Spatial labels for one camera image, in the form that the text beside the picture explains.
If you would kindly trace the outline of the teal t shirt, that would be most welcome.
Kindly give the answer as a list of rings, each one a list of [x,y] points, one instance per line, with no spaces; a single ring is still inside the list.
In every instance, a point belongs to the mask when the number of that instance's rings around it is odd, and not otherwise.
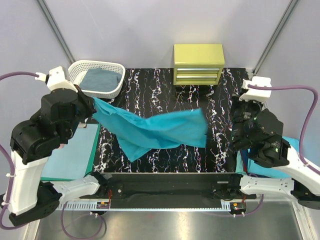
[[[152,149],[173,149],[180,145],[205,148],[208,124],[202,109],[161,113],[148,118],[94,98],[93,118],[116,136],[130,162]]]

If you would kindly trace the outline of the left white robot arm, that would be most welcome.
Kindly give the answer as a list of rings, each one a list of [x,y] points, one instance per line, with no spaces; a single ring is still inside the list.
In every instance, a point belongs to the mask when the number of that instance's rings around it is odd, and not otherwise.
[[[52,90],[41,98],[41,108],[12,130],[7,191],[2,210],[9,211],[12,229],[52,214],[60,204],[83,196],[103,198],[108,181],[98,172],[67,183],[42,182],[41,175],[53,150],[67,144],[81,120],[96,112],[94,100],[79,86]]]

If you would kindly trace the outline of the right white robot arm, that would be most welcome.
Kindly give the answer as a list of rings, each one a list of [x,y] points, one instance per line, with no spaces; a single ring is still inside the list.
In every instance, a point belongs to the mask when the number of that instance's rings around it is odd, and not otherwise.
[[[228,195],[267,194],[294,198],[301,206],[320,208],[320,175],[314,164],[303,163],[283,137],[284,124],[258,100],[232,96],[231,146],[248,158],[250,176],[227,185]]]

